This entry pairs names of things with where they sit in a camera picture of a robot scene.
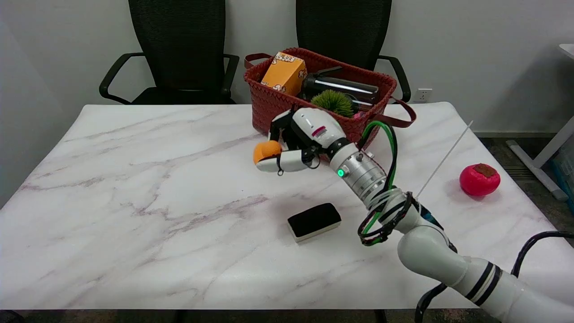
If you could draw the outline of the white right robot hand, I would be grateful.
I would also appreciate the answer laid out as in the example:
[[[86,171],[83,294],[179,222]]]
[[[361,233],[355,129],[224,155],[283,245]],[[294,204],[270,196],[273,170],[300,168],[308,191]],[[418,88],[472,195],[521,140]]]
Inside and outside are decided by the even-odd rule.
[[[315,108],[289,110],[272,121],[266,142],[258,143],[253,161],[258,170],[277,173],[317,168],[320,155],[326,155],[337,169],[357,153],[342,127],[330,113]]]

